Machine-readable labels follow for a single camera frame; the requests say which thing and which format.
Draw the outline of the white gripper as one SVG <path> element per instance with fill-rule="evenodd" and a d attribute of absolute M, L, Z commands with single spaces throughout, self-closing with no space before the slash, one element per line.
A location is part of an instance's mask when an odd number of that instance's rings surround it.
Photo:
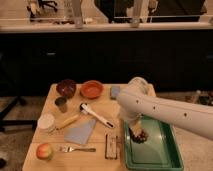
<path fill-rule="evenodd" d="M 142 118 L 141 114 L 121 110 L 120 118 L 130 126 L 130 129 L 134 134 L 140 134 L 142 132 L 142 127 L 140 124 Z"/>

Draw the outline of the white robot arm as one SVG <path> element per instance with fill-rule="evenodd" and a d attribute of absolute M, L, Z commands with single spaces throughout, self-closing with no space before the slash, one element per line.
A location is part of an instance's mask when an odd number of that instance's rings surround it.
<path fill-rule="evenodd" d="M 213 140 L 213 107 L 156 97 L 153 86 L 142 77 L 131 79 L 116 100 L 120 117 L 129 126 L 145 115 Z"/>

